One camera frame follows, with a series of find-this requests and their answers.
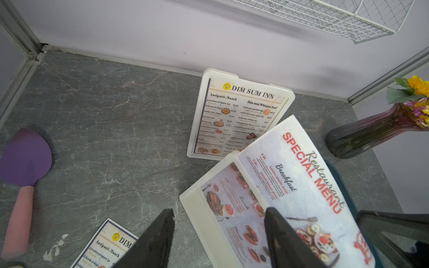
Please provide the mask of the special menu sheet top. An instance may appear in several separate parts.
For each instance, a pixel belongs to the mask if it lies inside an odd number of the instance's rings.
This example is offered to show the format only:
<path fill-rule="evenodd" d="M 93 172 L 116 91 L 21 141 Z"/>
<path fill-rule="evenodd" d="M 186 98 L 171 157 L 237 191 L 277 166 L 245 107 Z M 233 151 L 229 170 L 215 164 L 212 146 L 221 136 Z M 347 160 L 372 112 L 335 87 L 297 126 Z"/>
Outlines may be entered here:
<path fill-rule="evenodd" d="M 260 190 L 327 268 L 373 268 L 372 251 L 323 157 L 290 116 L 236 154 Z"/>

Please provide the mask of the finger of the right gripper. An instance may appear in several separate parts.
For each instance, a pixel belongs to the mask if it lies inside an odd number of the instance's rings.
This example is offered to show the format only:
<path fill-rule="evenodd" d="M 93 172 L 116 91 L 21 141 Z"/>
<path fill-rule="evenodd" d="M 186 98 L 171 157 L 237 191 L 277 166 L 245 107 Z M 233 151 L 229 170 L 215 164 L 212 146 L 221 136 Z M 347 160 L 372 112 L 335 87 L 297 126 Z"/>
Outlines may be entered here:
<path fill-rule="evenodd" d="M 398 268 L 429 266 L 429 215 L 360 211 L 357 225 L 365 238 Z M 406 252 L 386 234 L 416 241 L 415 252 Z"/>

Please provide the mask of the dim sum menu sheet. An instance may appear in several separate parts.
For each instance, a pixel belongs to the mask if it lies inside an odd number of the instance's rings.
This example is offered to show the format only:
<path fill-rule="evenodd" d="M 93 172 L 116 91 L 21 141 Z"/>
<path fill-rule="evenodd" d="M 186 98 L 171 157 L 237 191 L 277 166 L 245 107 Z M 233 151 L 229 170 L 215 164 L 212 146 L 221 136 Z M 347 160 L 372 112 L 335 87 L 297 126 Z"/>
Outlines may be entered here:
<path fill-rule="evenodd" d="M 137 240 L 136 235 L 108 218 L 96 231 L 71 267 L 111 268 Z"/>

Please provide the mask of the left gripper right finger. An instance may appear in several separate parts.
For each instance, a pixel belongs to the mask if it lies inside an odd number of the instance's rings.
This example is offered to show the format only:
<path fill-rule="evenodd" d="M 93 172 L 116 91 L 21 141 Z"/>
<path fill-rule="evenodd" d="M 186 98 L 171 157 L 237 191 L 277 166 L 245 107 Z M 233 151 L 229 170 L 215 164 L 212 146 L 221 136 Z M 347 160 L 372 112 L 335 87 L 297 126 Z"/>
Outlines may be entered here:
<path fill-rule="evenodd" d="M 272 267 L 326 268 L 276 208 L 267 208 L 264 224 Z"/>

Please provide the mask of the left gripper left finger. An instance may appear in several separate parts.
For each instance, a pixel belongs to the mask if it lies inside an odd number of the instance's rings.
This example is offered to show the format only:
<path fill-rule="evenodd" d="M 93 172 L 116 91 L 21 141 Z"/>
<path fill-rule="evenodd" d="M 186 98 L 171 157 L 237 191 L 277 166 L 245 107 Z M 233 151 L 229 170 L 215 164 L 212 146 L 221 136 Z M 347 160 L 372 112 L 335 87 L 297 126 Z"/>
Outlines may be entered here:
<path fill-rule="evenodd" d="M 174 213 L 164 209 L 113 268 L 166 268 L 175 228 Z"/>

